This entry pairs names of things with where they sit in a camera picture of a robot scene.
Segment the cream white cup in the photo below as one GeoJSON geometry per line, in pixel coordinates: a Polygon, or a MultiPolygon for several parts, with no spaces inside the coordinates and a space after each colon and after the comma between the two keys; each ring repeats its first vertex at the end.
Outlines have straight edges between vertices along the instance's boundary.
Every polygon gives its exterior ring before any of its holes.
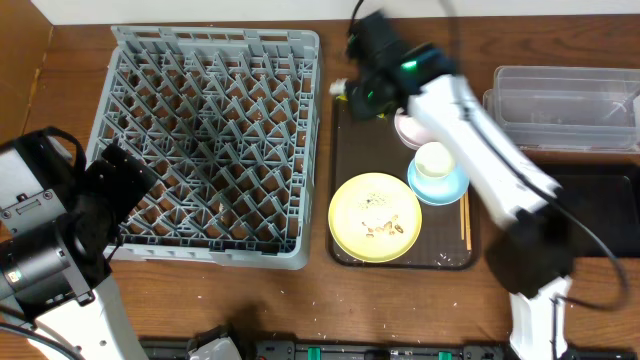
{"type": "Polygon", "coordinates": [[[419,175],[433,179],[448,176],[456,166],[453,156],[440,142],[422,145],[416,151],[414,164],[419,175]]]}

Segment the light blue bowl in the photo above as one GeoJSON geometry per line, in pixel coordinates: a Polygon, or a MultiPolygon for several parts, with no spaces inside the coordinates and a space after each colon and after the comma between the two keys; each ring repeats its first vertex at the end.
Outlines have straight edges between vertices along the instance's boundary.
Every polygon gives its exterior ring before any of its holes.
{"type": "Polygon", "coordinates": [[[415,160],[408,167],[407,180],[416,197],[430,206],[452,204],[461,199],[469,187],[469,178],[459,165],[449,174],[434,178],[421,174],[415,160]]]}

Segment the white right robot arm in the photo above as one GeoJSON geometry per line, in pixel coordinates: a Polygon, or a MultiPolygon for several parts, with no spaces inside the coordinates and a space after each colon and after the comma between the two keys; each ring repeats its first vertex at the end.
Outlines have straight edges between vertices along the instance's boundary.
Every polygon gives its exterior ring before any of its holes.
{"type": "Polygon", "coordinates": [[[352,113],[365,118],[404,109],[452,154],[501,228],[485,259],[510,295],[513,356],[566,356],[575,247],[556,204],[560,185],[500,130],[451,57],[432,44],[411,48],[382,12],[350,22],[346,53],[361,72],[346,85],[352,113]]]}

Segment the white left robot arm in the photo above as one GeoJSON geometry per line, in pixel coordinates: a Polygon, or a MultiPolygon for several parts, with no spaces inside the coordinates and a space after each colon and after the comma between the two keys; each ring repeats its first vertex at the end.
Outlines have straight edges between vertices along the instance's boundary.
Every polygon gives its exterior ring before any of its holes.
{"type": "Polygon", "coordinates": [[[116,145],[88,162],[48,127],[1,146],[2,330],[48,359],[143,359],[104,251],[156,182],[116,145]]]}

